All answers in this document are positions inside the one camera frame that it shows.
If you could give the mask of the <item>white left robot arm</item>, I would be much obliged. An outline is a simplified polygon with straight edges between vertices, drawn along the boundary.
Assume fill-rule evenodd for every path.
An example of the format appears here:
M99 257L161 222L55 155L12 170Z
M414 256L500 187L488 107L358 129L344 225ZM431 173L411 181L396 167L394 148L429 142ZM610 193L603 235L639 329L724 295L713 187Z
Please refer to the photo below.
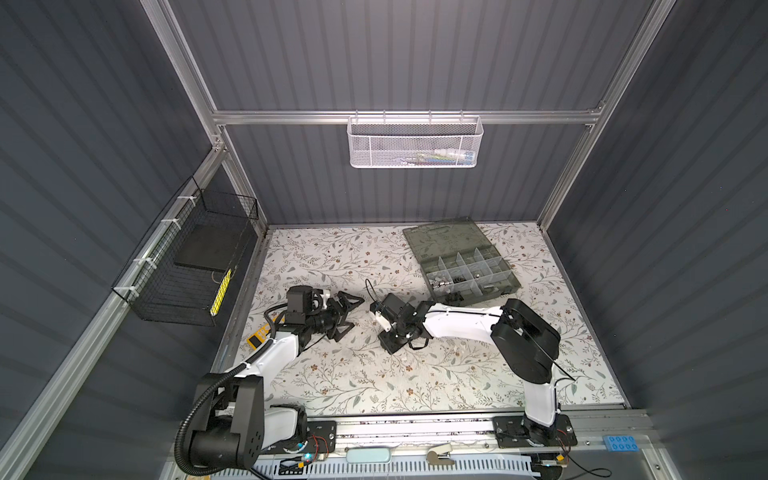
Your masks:
M299 285L264 313L268 331L253 354L198 383L190 412L174 438L176 465L204 477L227 469L253 471L262 454L283 454L281 470L298 471L331 452L328 434L312 431L301 405L268 405L267 388L313 339L341 341L363 298Z

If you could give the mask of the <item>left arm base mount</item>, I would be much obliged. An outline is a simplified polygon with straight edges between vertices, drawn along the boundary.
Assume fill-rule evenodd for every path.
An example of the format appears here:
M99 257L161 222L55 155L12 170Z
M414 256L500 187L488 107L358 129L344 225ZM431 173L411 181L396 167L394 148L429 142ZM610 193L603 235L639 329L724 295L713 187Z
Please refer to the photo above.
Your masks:
M292 438L266 446L261 450L261 454L299 455L306 453L333 453L336 449L337 427L338 423L336 421L309 421L305 426L299 426L298 433Z

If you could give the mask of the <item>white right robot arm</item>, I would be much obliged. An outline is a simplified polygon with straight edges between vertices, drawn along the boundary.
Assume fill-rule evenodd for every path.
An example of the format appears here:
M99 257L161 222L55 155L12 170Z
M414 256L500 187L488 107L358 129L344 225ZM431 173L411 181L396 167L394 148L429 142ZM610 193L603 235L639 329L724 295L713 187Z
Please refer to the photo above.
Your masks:
M496 347L522 382L524 418L551 429L558 416L553 367L561 336L526 303L509 299L502 306L470 308L422 301L414 306L394 294L369 306L382 331L380 345L390 354L404 347L420 350L433 339L474 340Z

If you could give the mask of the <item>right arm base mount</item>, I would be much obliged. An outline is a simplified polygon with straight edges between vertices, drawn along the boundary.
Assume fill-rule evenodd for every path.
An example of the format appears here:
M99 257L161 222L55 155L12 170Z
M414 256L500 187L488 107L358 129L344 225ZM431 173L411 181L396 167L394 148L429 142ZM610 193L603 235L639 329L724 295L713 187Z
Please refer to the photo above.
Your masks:
M495 416L492 429L501 448L573 447L578 444L567 415L557 413L551 426L542 426L525 415Z

